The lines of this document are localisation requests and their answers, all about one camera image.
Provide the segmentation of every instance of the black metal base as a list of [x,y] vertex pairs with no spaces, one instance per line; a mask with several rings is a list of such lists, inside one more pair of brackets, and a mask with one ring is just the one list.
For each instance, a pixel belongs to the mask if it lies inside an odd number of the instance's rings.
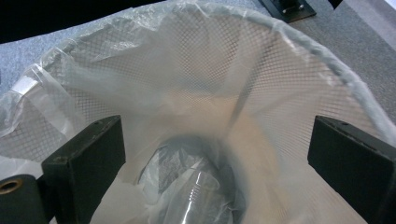
[[298,0],[295,7],[285,8],[279,0],[259,0],[268,10],[272,17],[284,22],[298,21],[307,17],[315,16],[317,12],[309,6],[305,0]]

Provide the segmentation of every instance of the clear plastic bag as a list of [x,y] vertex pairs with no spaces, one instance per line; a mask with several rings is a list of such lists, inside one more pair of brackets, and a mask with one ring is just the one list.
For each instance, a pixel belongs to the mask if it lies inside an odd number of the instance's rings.
[[243,223],[363,223],[307,163],[315,115],[396,146],[365,84],[309,37],[252,10],[175,1],[99,22],[26,69],[0,97],[1,176],[39,175],[50,153],[115,114],[127,163],[92,223],[149,222],[136,181],[184,134],[227,145],[213,155],[233,169]]

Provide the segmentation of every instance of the carpeted floor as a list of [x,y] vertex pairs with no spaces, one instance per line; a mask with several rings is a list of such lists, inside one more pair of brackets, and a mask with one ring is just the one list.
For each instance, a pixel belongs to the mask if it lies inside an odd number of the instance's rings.
[[[247,7],[269,15],[258,0],[212,0],[232,6]],[[346,0],[332,10],[326,0],[307,0],[318,13],[316,17],[296,21],[290,25],[311,36],[320,44],[330,49],[338,58],[354,70],[367,83],[389,117],[396,122],[396,46],[384,40],[378,29],[373,29],[375,11],[366,16],[351,8],[359,3]],[[371,26],[366,23],[367,16]],[[9,90],[23,69],[34,63],[45,51],[62,39],[73,36],[89,24],[68,28],[48,35],[0,45],[0,94]],[[396,29],[389,30],[392,39]]]

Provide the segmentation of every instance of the wire mesh trash can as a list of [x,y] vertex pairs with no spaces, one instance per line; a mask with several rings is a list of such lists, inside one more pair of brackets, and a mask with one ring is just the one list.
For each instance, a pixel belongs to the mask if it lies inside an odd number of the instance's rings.
[[396,145],[365,84],[326,48],[252,10],[176,1],[97,23],[29,66],[0,98],[0,177],[40,176],[50,153],[112,115],[127,162],[92,223],[148,222],[135,180],[185,133],[227,144],[243,223],[364,222],[307,163],[315,116]]

